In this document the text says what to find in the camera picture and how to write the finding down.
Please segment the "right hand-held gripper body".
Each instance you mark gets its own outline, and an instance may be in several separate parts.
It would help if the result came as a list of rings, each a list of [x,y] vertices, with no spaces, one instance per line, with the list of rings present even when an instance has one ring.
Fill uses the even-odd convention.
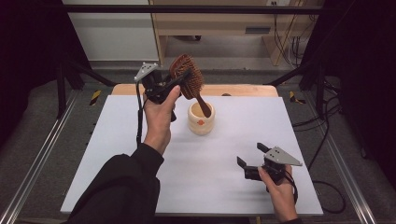
[[[280,147],[272,147],[263,153],[263,165],[267,174],[277,183],[286,178],[286,165],[302,166],[303,164]],[[244,169],[245,179],[260,181],[258,167],[247,165]]]

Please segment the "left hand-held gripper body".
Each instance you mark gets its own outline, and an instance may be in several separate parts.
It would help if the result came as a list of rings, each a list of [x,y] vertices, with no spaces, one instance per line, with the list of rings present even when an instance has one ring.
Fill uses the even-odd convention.
[[[151,102],[162,104],[167,98],[165,89],[169,80],[158,67],[156,63],[142,63],[134,81],[143,85],[145,94]]]

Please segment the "brown wooden hairbrush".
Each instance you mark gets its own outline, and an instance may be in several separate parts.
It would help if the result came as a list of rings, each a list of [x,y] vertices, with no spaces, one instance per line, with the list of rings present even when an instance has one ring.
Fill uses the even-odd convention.
[[[195,98],[206,118],[212,115],[211,109],[201,97],[200,93],[204,86],[204,77],[201,70],[188,54],[176,57],[169,67],[172,79],[182,78],[180,88],[186,99]]]

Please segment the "cream ceramic cup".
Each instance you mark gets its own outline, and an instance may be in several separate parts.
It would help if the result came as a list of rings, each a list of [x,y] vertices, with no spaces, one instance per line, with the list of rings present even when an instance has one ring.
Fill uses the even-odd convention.
[[[210,103],[206,104],[211,112],[210,117],[206,117],[198,103],[190,105],[188,109],[188,126],[190,130],[197,135],[206,135],[210,133],[215,126],[216,112]]]

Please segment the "person's right hand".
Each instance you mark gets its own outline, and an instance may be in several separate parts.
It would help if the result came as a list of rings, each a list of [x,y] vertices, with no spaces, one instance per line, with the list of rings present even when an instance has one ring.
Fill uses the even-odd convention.
[[[298,217],[293,196],[293,185],[284,177],[274,182],[261,167],[258,168],[262,182],[269,190],[276,217],[280,223],[290,222]]]

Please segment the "person's left hand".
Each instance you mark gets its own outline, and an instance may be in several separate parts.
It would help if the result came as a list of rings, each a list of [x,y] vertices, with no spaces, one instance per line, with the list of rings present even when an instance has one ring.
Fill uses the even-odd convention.
[[[147,96],[144,96],[146,101],[144,111],[148,127],[144,143],[154,148],[160,155],[165,152],[171,139],[172,111],[179,95],[180,87],[175,86],[160,105],[151,102]]]

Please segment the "yellow black tape strip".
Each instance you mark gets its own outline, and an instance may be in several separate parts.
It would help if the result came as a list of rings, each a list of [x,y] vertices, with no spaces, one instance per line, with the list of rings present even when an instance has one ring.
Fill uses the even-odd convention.
[[[305,100],[296,98],[294,91],[290,91],[290,102],[300,104],[300,105],[306,104]]]
[[[95,91],[95,92],[93,93],[89,105],[95,105],[95,104],[96,104],[96,102],[97,102],[97,100],[98,100],[98,98],[99,98],[101,92],[102,92],[101,90],[97,90],[97,91]]]

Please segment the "wooden table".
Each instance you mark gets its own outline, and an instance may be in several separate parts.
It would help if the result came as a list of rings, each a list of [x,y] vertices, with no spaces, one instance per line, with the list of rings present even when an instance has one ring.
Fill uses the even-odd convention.
[[[251,84],[206,84],[201,90],[203,96],[257,96],[277,97],[274,86]],[[113,88],[112,95],[136,95],[135,84],[118,84]]]

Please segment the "white cabinet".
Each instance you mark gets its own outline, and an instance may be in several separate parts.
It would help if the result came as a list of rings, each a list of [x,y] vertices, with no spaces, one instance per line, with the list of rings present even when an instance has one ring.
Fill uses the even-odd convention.
[[[90,61],[158,61],[149,13],[69,13]]]

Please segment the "light wooden desk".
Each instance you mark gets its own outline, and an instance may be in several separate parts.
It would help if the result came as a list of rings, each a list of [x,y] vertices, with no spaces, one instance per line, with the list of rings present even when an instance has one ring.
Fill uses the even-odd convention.
[[[244,6],[244,7],[322,7],[325,0],[148,0],[152,5]],[[197,14],[154,13],[156,35],[160,39],[176,35],[246,35],[247,26],[270,27],[264,41],[274,66],[280,64],[289,46],[288,39],[309,37],[315,23],[307,15],[274,14]]]

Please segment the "grey desk label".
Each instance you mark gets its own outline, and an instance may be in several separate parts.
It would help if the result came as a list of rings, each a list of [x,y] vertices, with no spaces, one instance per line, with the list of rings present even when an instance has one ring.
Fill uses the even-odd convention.
[[[265,27],[265,26],[247,26],[245,29],[245,34],[246,35],[267,35],[271,32],[270,27]]]

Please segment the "black curtain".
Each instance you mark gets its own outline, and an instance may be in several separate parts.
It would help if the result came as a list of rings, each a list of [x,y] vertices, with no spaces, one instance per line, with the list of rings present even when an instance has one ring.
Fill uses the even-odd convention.
[[[362,147],[396,189],[396,0],[324,0],[305,58],[325,44],[325,74],[341,82],[340,100]]]
[[[56,78],[64,59],[90,65],[62,0],[0,0],[0,146],[28,106],[30,91]]]

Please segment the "black horizontal frame bar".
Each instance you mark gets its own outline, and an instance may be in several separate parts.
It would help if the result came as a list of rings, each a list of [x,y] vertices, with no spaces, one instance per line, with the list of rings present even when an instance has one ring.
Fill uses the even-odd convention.
[[[74,13],[206,13],[206,14],[297,14],[319,15],[322,7],[244,7],[244,6],[182,6],[182,5],[63,5]]]

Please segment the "aluminium floor rail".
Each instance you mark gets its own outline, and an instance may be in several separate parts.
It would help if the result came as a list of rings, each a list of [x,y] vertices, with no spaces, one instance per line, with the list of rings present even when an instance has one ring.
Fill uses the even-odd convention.
[[[340,223],[376,224],[350,159],[361,159],[357,143],[344,118],[333,111],[321,121],[313,94],[305,91],[307,116],[312,123],[298,132],[303,156],[319,193],[324,216]]]
[[[67,99],[64,112],[51,125],[51,129],[46,135],[46,139],[35,154],[35,158],[29,166],[29,170],[23,177],[22,182],[13,195],[11,201],[7,204],[4,212],[0,215],[0,224],[14,224],[24,206],[36,180],[38,179],[54,145],[56,144],[64,125],[66,124],[72,110],[75,107],[76,100],[80,91],[71,91]]]

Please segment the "black frame strut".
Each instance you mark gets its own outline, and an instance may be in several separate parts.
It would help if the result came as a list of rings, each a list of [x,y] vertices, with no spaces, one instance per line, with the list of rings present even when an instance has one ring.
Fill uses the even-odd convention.
[[[308,61],[293,69],[286,75],[269,82],[270,86],[277,87],[285,81],[301,75],[299,88],[302,91],[311,91],[313,86],[316,90],[315,110],[321,119],[324,119],[324,89],[325,89],[325,66],[322,62]]]
[[[58,115],[59,119],[66,110],[66,96],[65,96],[65,82],[68,81],[73,90],[82,90],[85,82],[81,78],[81,74],[99,81],[108,86],[115,87],[116,82],[113,82],[105,77],[94,72],[91,68],[83,66],[72,60],[62,60],[56,69],[57,93],[58,93]]]

